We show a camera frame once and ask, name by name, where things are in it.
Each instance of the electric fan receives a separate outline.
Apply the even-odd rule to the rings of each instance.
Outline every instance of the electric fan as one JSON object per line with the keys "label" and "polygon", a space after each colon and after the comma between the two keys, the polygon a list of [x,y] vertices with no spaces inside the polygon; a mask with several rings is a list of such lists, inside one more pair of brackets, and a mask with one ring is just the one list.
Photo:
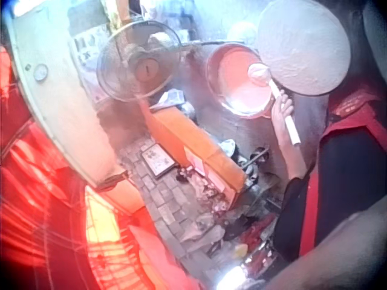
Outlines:
{"label": "electric fan", "polygon": [[172,79],[181,42],[156,21],[128,24],[110,37],[100,53],[97,78],[111,97],[124,102],[155,94]]}

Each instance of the framed picture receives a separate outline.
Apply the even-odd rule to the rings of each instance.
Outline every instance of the framed picture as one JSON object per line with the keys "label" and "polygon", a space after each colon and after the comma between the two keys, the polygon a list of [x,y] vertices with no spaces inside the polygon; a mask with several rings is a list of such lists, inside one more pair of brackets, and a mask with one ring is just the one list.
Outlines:
{"label": "framed picture", "polygon": [[175,160],[159,144],[154,144],[146,149],[141,153],[141,156],[156,178],[159,178],[176,165]]}

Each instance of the trash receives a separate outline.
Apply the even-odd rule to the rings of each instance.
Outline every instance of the trash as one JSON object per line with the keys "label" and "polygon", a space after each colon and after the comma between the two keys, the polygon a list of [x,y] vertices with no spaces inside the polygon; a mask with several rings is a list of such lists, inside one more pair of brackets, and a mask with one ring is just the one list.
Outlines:
{"label": "trash", "polygon": [[203,213],[196,218],[195,222],[192,222],[180,238],[180,242],[186,240],[199,239],[205,232],[207,232],[215,224],[214,218],[211,213]]}
{"label": "trash", "polygon": [[186,240],[195,240],[199,239],[203,235],[203,232],[199,230],[196,222],[192,222],[180,238],[180,242],[185,242]]}
{"label": "trash", "polygon": [[192,246],[187,249],[187,252],[193,252],[201,247],[206,245],[211,245],[219,240],[221,240],[224,236],[224,228],[220,225],[214,226],[211,230],[209,230],[201,239],[197,240]]}
{"label": "trash", "polygon": [[217,264],[224,266],[228,263],[240,263],[247,254],[248,246],[245,243],[223,242],[221,248],[209,257]]}
{"label": "trash", "polygon": [[177,170],[176,180],[181,183],[188,183],[188,171],[184,167]]}
{"label": "trash", "polygon": [[234,238],[240,236],[258,220],[259,219],[257,217],[249,217],[242,214],[234,223],[226,226],[224,240],[233,240]]}
{"label": "trash", "polygon": [[267,214],[260,221],[254,222],[247,231],[240,235],[241,242],[249,246],[249,252],[253,251],[262,242],[261,233],[273,222],[275,217],[274,213]]}
{"label": "trash", "polygon": [[205,232],[215,223],[211,213],[203,213],[196,218],[198,229]]}
{"label": "trash", "polygon": [[170,89],[168,92],[165,92],[158,103],[150,107],[152,112],[165,109],[168,107],[173,107],[181,105],[186,101],[183,91],[178,89]]}

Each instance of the hand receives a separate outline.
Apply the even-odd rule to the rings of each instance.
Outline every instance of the hand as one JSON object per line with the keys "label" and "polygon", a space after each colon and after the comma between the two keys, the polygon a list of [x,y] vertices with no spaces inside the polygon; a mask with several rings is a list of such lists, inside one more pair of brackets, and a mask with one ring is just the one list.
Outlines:
{"label": "hand", "polygon": [[292,100],[289,99],[284,90],[281,90],[281,98],[277,98],[272,107],[272,123],[280,148],[291,146],[291,139],[286,128],[285,118],[290,116],[293,110]]}

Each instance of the metal pot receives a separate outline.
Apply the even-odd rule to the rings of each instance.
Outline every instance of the metal pot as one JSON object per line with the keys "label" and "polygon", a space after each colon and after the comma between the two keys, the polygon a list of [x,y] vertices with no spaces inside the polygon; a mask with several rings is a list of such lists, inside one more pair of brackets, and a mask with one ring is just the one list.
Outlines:
{"label": "metal pot", "polygon": [[225,96],[222,94],[219,82],[220,61],[223,59],[224,55],[227,52],[235,48],[242,48],[248,52],[255,54],[259,58],[258,53],[254,49],[240,43],[227,43],[218,47],[208,58],[206,65],[206,79],[212,95],[222,107],[226,108],[228,111],[241,118],[254,119],[258,117],[270,117],[270,108],[274,101],[272,97],[270,98],[270,101],[268,102],[264,110],[261,110],[259,112],[246,113],[233,108],[230,103],[227,102]]}

